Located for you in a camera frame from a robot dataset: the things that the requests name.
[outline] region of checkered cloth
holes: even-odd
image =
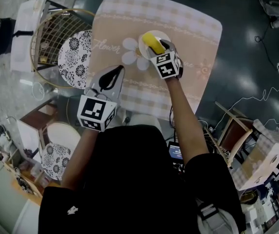
[[[251,151],[250,155],[252,155],[252,152],[258,152],[261,154],[260,156],[263,157],[261,161],[254,162],[253,163],[253,171],[252,174],[258,171],[260,168],[262,168],[264,171],[266,171],[267,175],[270,175],[273,170],[276,168],[277,164],[279,163],[279,160],[276,160],[276,165],[264,165],[265,158],[272,152],[276,152],[276,150],[273,150],[274,145],[279,145],[279,128],[277,127],[276,130],[268,130],[265,128],[265,126],[256,119],[253,122],[253,126],[261,133],[253,150]],[[244,163],[242,166],[240,166],[238,169],[231,171],[232,179],[235,183],[235,186],[237,190],[244,190],[246,189],[247,181],[249,180],[249,176],[247,175],[247,172],[244,170]],[[253,186],[261,185],[262,183],[255,183]]]
[[[171,101],[167,86],[138,49],[139,38],[150,30],[166,33],[175,44],[184,62],[181,84],[196,112],[212,70],[222,26],[170,0],[103,0],[93,21],[87,84],[99,70],[122,64],[126,74],[121,106],[168,119]]]

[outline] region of brown chair seat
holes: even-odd
[[[248,129],[252,129],[253,120],[237,117]],[[236,122],[232,121],[230,126],[226,130],[226,133],[220,143],[220,146],[228,151],[231,151],[233,146],[238,142],[238,140],[246,133],[246,131]]]

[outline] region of device screen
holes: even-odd
[[[183,159],[179,146],[169,146],[169,154],[172,158]]]

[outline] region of concrete floor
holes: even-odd
[[[15,18],[19,4],[25,0],[10,0],[15,1],[11,6],[8,6],[6,1],[9,0],[0,0],[0,16]],[[74,2],[74,0],[53,1],[68,7],[71,7]],[[101,1],[75,0],[74,7],[96,12]],[[223,113],[214,101],[229,108],[241,97],[262,98],[264,89],[269,92],[272,86],[279,88],[278,72],[268,62],[261,43],[254,41],[254,36],[262,36],[268,24],[268,18],[258,0],[174,1],[202,11],[216,18],[223,25],[213,71],[196,112],[198,118],[215,126]],[[272,62],[274,64],[279,62],[279,29],[269,28],[264,43]],[[17,85],[22,74],[9,71],[9,59],[9,55],[0,57],[0,119],[19,146],[20,137],[17,134],[16,124],[14,122],[8,124],[6,120],[4,121],[5,114],[20,118],[41,102],[32,98],[30,87]],[[73,91],[64,92],[67,96],[73,93]],[[77,103],[69,103],[69,105],[73,114],[76,114]],[[272,91],[267,101],[259,102],[254,99],[241,101],[236,108],[248,117],[258,118],[263,123],[270,118],[275,118],[279,122],[279,92]],[[162,121],[161,126],[165,137],[172,135],[168,122]],[[274,129],[276,124],[270,121],[267,127]]]

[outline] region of white logo on shirt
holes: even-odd
[[[76,208],[75,206],[72,206],[69,210],[68,210],[68,215],[74,214],[75,212],[77,212],[78,208]]]

